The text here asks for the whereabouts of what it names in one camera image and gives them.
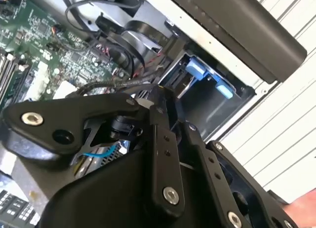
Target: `motherboard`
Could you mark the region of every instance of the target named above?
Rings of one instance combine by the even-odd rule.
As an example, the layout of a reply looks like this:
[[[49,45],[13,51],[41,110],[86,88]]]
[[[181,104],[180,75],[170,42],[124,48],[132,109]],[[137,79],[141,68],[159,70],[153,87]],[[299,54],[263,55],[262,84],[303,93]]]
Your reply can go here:
[[[0,111],[17,102],[64,98],[88,82],[128,77],[96,47],[66,48],[60,40],[77,49],[88,43],[66,28],[58,41],[57,26],[29,0],[0,1]]]

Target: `white wall panel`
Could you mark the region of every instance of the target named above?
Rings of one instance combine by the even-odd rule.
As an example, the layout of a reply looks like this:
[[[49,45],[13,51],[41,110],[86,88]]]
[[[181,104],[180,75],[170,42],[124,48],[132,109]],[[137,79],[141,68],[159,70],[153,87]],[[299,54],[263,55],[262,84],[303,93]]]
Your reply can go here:
[[[258,1],[308,57],[222,143],[266,190],[292,202],[316,186],[311,174],[316,171],[316,0]]]

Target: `red wire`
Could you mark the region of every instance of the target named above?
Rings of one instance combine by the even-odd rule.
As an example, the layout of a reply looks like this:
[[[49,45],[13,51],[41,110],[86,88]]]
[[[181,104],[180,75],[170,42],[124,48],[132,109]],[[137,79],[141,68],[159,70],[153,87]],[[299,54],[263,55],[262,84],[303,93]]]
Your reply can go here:
[[[148,64],[151,64],[153,61],[155,61],[158,57],[161,56],[161,53],[159,53],[157,56],[155,56],[154,58],[152,58],[151,60],[149,60],[148,62],[145,63],[145,66]],[[137,69],[133,75],[133,77],[136,77],[139,75],[140,71],[144,68],[144,66],[140,67],[139,69]]]

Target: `black cable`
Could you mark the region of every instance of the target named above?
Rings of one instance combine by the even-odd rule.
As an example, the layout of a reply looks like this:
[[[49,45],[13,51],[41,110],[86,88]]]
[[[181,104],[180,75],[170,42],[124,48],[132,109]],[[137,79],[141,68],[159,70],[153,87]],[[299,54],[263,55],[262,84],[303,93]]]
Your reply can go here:
[[[70,7],[72,5],[72,3],[70,2],[70,0],[63,0],[63,2],[65,3],[66,7]],[[90,34],[98,34],[99,32],[96,31],[92,31],[90,30],[90,28],[86,25],[86,23],[82,20],[82,18],[79,15],[79,12],[77,9],[72,8],[70,10],[71,14],[73,15],[74,19],[77,21],[77,23],[81,26],[82,29],[76,27],[74,24],[72,24],[68,18],[68,16],[66,16],[67,21],[70,23],[70,25],[72,25],[74,28],[76,28],[77,30],[83,31],[83,32],[87,32]]]
[[[101,82],[91,82],[88,83],[86,85],[84,85],[83,87],[79,88],[77,91],[71,93],[70,95],[68,95],[67,97],[72,97],[72,96],[77,96],[77,95],[84,95],[87,94],[88,92],[90,92],[91,90],[95,89],[95,88],[101,88],[101,87],[132,87],[135,85],[140,85],[144,82],[147,81],[151,81],[154,78],[161,76],[161,74],[163,74],[164,72],[164,68],[158,68],[156,71],[154,71],[151,74],[145,75],[143,77],[139,77],[139,78],[135,78],[135,79],[131,79],[128,81],[101,81]]]
[[[115,1],[108,1],[108,0],[81,0],[81,1],[78,1],[78,2],[74,2],[73,4],[70,4],[70,5],[67,5],[67,8],[66,8],[66,11],[65,11],[65,16],[66,16],[66,19],[67,21],[70,23],[70,25],[72,25],[74,28],[76,28],[77,30],[79,31],[82,31],[82,32],[91,32],[91,30],[89,29],[89,31],[86,29],[88,28],[86,26],[86,24],[82,21],[81,19],[81,23],[84,23],[84,26],[81,26],[82,29],[76,27],[73,23],[70,22],[69,20],[69,17],[68,17],[68,13],[71,12],[72,15],[74,16],[73,14],[73,10],[74,8],[77,8],[79,6],[82,6],[82,5],[85,5],[85,4],[89,4],[89,3],[92,3],[92,2],[98,2],[98,3],[104,3],[104,4],[109,4],[109,5],[114,5],[114,6],[118,6],[118,7],[122,7],[122,8],[139,8],[141,3],[138,2],[136,5],[127,5],[127,4],[123,4],[123,3],[119,3],[119,2],[115,2]]]

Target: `bolt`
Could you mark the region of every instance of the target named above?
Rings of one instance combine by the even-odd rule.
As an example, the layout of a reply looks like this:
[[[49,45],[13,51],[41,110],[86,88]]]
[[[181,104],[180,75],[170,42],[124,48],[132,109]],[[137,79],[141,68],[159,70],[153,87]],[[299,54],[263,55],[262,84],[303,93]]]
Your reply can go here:
[[[288,222],[287,220],[284,220],[284,223],[286,225],[287,228],[293,228],[293,226],[291,225],[290,222]]]
[[[177,205],[179,203],[179,195],[172,187],[165,187],[163,189],[163,197],[172,205]]]
[[[22,122],[31,125],[31,126],[39,126],[44,122],[43,117],[35,112],[28,112],[22,115]]]
[[[215,147],[218,149],[218,150],[222,150],[223,147],[219,144],[219,143],[215,143]]]
[[[196,131],[196,129],[197,129],[193,124],[190,124],[190,123],[189,123],[189,128],[190,128],[192,131]]]
[[[158,108],[157,108],[157,111],[158,111],[160,114],[163,114],[163,109],[162,109],[162,108],[158,107]]]
[[[131,99],[127,99],[126,102],[129,103],[132,106],[135,105],[135,102],[133,100],[131,100]]]
[[[241,220],[239,217],[234,213],[234,212],[229,212],[228,213],[228,219],[229,221],[233,224],[235,228],[241,228]]]

